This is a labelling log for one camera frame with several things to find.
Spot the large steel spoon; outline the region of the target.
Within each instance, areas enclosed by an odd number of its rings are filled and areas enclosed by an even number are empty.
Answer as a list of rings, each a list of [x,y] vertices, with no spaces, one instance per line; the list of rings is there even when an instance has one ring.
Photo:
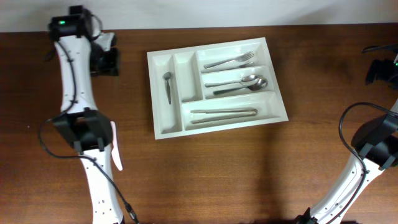
[[[230,88],[230,89],[227,89],[227,90],[218,90],[218,91],[214,91],[213,94],[214,95],[222,95],[222,94],[229,93],[229,92],[232,92],[232,91],[245,90],[245,89],[248,89],[248,90],[251,90],[251,91],[257,91],[257,90],[260,90],[262,88],[265,88],[267,86],[267,84],[268,84],[267,79],[260,78],[260,79],[258,79],[258,81],[256,83],[254,83],[252,85],[238,87],[238,88]]]
[[[223,82],[223,83],[206,83],[204,86],[206,88],[213,88],[217,86],[223,86],[223,85],[230,85],[230,84],[241,84],[243,86],[247,86],[249,84],[253,84],[254,82],[258,81],[259,77],[257,75],[248,75],[245,77],[242,77],[240,80],[236,81],[230,81],[230,82]]]

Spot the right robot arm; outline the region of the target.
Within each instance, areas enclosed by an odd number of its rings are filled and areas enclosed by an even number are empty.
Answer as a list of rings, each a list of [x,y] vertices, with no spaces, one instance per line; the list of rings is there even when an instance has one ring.
[[[348,144],[343,136],[343,121],[357,106],[369,106],[384,114],[364,123]],[[354,103],[341,115],[338,132],[351,153],[348,163],[326,196],[297,216],[294,223],[341,223],[368,184],[386,169],[397,166],[397,138],[393,136],[397,132],[397,104],[388,110],[374,103]]]

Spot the small steel teaspoon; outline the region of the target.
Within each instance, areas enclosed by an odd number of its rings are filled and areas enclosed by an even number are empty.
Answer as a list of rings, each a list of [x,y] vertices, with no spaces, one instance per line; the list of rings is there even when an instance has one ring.
[[[163,79],[165,81],[165,90],[167,94],[167,100],[168,103],[171,105],[172,104],[172,98],[171,98],[171,87],[170,87],[170,79],[172,78],[172,73],[171,72],[166,72],[163,75]]]

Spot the pink white plastic knife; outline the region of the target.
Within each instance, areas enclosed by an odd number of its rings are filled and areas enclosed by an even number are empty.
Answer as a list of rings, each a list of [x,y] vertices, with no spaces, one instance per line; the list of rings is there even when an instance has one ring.
[[[112,141],[113,149],[111,150],[111,157],[113,159],[113,162],[114,162],[116,168],[119,171],[122,171],[123,170],[123,164],[122,164],[121,156],[120,156],[120,153],[119,153],[119,145],[118,145],[118,135],[117,135],[116,123],[114,121],[111,121],[110,124],[111,124],[112,134],[113,134],[113,141]]]

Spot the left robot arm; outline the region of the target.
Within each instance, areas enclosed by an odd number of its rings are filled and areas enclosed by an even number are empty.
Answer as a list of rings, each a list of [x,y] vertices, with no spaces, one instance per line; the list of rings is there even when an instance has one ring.
[[[71,6],[66,16],[53,17],[49,36],[62,74],[61,113],[53,125],[77,153],[85,169],[93,207],[93,223],[124,223],[112,184],[111,149],[114,123],[98,111],[91,78],[119,74],[120,52],[114,33],[104,33],[84,6]]]

